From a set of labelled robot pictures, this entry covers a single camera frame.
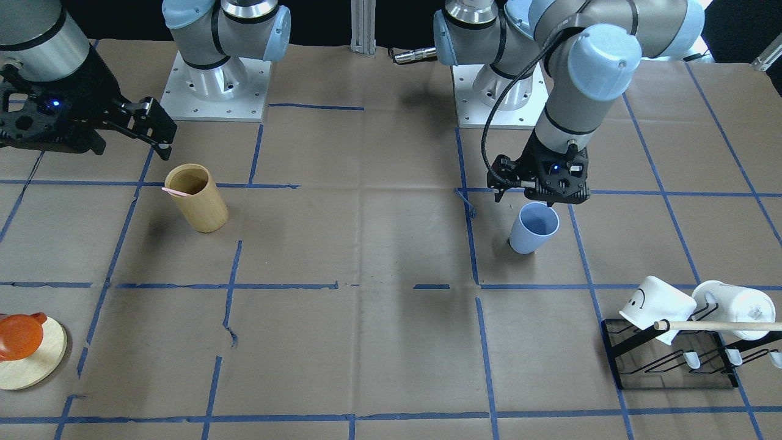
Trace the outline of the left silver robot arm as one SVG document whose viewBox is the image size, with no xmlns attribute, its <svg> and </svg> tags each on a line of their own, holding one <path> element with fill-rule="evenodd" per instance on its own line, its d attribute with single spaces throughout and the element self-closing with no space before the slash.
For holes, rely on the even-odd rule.
<svg viewBox="0 0 782 440">
<path fill-rule="evenodd" d="M 554 83 L 520 158 L 485 162 L 495 200 L 511 188 L 548 205 L 588 200 L 587 145 L 613 102 L 643 58 L 686 52 L 705 21 L 697 1 L 447 1 L 436 55 L 481 66 L 473 90 L 488 120 L 527 103 L 537 66 Z"/>
</svg>

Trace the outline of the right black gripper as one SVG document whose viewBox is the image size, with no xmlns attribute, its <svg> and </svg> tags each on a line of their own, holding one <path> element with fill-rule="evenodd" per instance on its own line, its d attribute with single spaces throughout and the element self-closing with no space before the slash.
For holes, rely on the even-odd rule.
<svg viewBox="0 0 782 440">
<path fill-rule="evenodd" d="M 92 46 L 84 63 L 57 81 L 37 83 L 22 78 L 16 67 L 3 66 L 2 147 L 103 154 L 100 129 L 140 139 L 168 161 L 178 125 L 153 97 L 126 102 Z"/>
</svg>

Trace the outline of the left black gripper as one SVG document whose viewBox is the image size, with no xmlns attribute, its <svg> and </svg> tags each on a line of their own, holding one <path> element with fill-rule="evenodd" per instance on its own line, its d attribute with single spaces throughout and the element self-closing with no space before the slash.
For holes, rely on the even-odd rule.
<svg viewBox="0 0 782 440">
<path fill-rule="evenodd" d="M 570 140 L 565 142 L 564 153 L 555 152 L 545 147 L 534 131 L 519 159 L 512 161 L 505 154 L 496 157 L 487 170 L 487 187 L 497 191 L 496 202 L 506 190 L 523 188 L 525 197 L 548 206 L 581 204 L 590 198 L 588 164 L 586 148 L 578 150 Z"/>
</svg>

